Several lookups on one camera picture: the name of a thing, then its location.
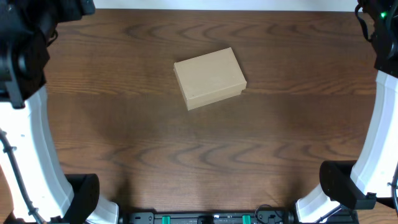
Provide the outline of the cardboard box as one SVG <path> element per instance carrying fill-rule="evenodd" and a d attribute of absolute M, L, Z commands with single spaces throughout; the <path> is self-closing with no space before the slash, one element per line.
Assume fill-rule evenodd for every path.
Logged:
<path fill-rule="evenodd" d="M 175 62 L 174 72 L 188 110 L 240 95 L 247 85 L 232 48 Z"/>

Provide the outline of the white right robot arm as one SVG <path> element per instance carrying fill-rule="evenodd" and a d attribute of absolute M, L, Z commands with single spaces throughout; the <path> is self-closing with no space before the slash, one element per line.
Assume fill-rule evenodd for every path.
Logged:
<path fill-rule="evenodd" d="M 357 161 L 324 161 L 320 183 L 285 213 L 284 223 L 358 223 L 359 210 L 397 209 L 397 1 L 359 1 L 374 32 L 359 18 L 377 70 L 376 100 Z"/>

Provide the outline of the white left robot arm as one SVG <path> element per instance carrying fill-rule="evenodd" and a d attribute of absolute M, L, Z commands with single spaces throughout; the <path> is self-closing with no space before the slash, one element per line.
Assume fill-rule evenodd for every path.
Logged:
<path fill-rule="evenodd" d="M 47 115 L 44 67 L 57 26 L 92 15 L 92 0 L 1 2 L 1 169 L 11 191 L 7 223 L 117 223 L 95 174 L 65 174 Z"/>

